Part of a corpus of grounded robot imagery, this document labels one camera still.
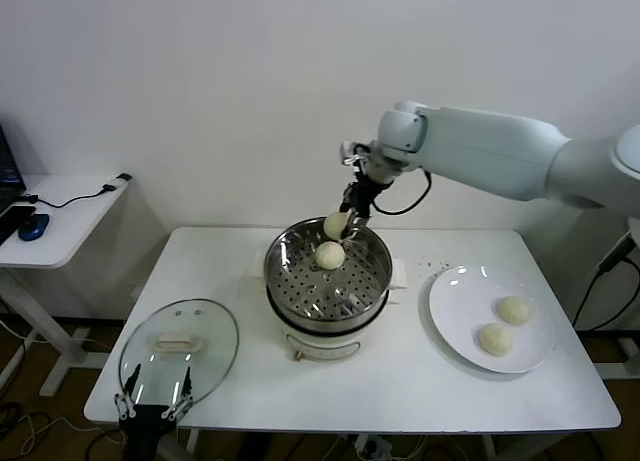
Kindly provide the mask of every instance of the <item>steamed bun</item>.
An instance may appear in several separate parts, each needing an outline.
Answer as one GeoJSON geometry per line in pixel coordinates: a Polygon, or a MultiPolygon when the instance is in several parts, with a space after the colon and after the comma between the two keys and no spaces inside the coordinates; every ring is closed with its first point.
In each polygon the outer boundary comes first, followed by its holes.
{"type": "Polygon", "coordinates": [[[332,213],[324,218],[322,225],[324,234],[334,241],[340,241],[342,239],[342,231],[347,225],[349,213],[332,213]]]}
{"type": "Polygon", "coordinates": [[[509,296],[498,303],[498,314],[507,323],[519,326],[531,320],[529,301],[518,296],[509,296]]]}
{"type": "Polygon", "coordinates": [[[513,335],[509,328],[499,324],[486,324],[478,334],[482,349],[494,356],[504,356],[513,348],[513,335]]]}
{"type": "Polygon", "coordinates": [[[345,253],[340,243],[326,241],[316,248],[314,257],[322,269],[336,269],[344,263],[345,253]]]}

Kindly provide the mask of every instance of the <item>white plate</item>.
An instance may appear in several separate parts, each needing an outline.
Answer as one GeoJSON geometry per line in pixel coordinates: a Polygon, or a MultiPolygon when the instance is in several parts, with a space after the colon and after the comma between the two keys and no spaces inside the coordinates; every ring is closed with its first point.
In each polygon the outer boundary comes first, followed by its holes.
{"type": "Polygon", "coordinates": [[[555,343],[549,314],[539,299],[513,276],[488,266],[457,266],[442,273],[429,293],[429,308],[436,328],[461,356],[499,373],[524,373],[539,366],[555,343]],[[507,296],[519,296],[531,303],[531,321],[514,326],[496,311],[507,296]],[[513,349],[505,356],[487,353],[478,343],[478,331],[488,323],[508,327],[513,349]]]}

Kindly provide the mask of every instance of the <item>electrical outlet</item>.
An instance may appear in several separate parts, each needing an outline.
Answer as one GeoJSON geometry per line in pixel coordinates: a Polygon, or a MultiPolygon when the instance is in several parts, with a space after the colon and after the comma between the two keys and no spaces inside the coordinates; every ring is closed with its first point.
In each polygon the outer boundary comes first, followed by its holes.
{"type": "Polygon", "coordinates": [[[364,459],[388,461],[391,459],[391,443],[374,434],[361,434],[354,444],[358,454],[364,459]]]}

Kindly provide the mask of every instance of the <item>table leg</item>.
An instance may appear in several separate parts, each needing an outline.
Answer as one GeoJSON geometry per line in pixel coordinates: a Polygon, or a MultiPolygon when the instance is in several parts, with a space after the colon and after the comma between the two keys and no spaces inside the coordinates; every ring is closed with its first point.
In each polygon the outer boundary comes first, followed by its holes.
{"type": "Polygon", "coordinates": [[[176,438],[170,434],[160,438],[158,454],[166,461],[195,461],[195,458],[180,446],[176,438]]]}
{"type": "Polygon", "coordinates": [[[20,364],[22,358],[27,355],[27,351],[29,351],[29,348],[33,344],[33,340],[36,339],[36,336],[38,336],[37,331],[32,329],[24,340],[24,351],[23,347],[20,346],[2,369],[2,372],[0,373],[0,389],[4,388],[4,385],[9,381],[9,378],[11,378],[11,375],[20,364]]]}
{"type": "MultiPolygon", "coordinates": [[[[72,368],[102,369],[104,367],[109,353],[87,353],[82,349],[82,340],[88,336],[89,329],[76,329],[73,337],[69,336],[31,296],[20,278],[11,270],[0,270],[0,283],[3,289],[10,294],[5,296],[6,303],[34,328],[34,331],[25,340],[25,344],[29,339],[31,339],[28,341],[29,345],[31,344],[37,331],[60,353],[60,357],[40,388],[40,396],[54,396],[72,368]]],[[[18,360],[19,358],[14,355],[9,361],[5,370],[0,374],[0,383],[6,382],[5,371],[7,371],[6,378],[8,378],[11,371],[17,366],[18,360]]]]}
{"type": "Polygon", "coordinates": [[[487,459],[489,461],[527,461],[535,458],[538,454],[549,449],[560,440],[566,438],[569,434],[571,433],[536,434],[532,436],[525,436],[523,439],[516,441],[511,446],[496,453],[494,456],[487,456],[487,459]]]}
{"type": "Polygon", "coordinates": [[[193,428],[189,430],[189,440],[187,441],[187,452],[189,454],[195,454],[196,452],[196,444],[198,442],[198,435],[200,434],[200,430],[193,428]]]}
{"type": "MultiPolygon", "coordinates": [[[[88,328],[78,328],[73,333],[73,338],[82,340],[89,334],[88,328]]],[[[72,361],[66,356],[62,355],[53,365],[47,379],[40,387],[40,396],[55,396],[58,392],[58,388],[67,377],[67,373],[73,368],[85,368],[85,369],[102,369],[109,358],[109,353],[86,353],[86,356],[82,361],[72,361]]]]}
{"type": "Polygon", "coordinates": [[[33,296],[11,270],[0,270],[0,283],[2,283],[3,289],[9,290],[12,294],[12,296],[6,296],[7,304],[51,343],[60,354],[74,362],[81,362],[85,358],[86,351],[71,339],[71,336],[33,299],[33,296]]]}
{"type": "Polygon", "coordinates": [[[627,355],[624,363],[593,363],[603,380],[640,379],[640,350],[631,338],[620,338],[618,344],[627,355]]]}

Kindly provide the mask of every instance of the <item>glass lid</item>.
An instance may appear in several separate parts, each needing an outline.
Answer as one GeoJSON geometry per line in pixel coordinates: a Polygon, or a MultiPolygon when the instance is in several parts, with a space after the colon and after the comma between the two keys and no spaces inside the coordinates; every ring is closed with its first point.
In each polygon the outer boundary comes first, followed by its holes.
{"type": "Polygon", "coordinates": [[[236,321],[220,303],[175,302],[149,316],[127,340],[120,355],[120,388],[124,392],[128,382],[135,404],[169,406],[186,382],[198,402],[222,383],[238,342],[236,321]]]}

